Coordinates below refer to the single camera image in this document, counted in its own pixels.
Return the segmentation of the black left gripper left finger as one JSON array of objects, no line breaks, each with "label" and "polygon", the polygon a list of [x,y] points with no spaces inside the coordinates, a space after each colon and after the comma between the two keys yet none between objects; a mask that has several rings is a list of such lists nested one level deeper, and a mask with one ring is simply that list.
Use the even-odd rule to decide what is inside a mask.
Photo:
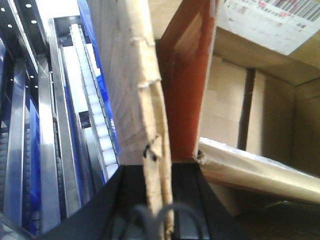
[{"label": "black left gripper left finger", "polygon": [[41,240],[156,240],[141,165],[121,165],[79,211]]}]

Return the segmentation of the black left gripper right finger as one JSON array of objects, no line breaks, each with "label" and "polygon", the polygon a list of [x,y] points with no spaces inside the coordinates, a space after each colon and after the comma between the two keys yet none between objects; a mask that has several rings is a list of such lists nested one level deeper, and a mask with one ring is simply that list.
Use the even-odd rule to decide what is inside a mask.
[{"label": "black left gripper right finger", "polygon": [[195,212],[204,240],[250,239],[213,192],[197,163],[172,165],[172,190],[175,203]]}]

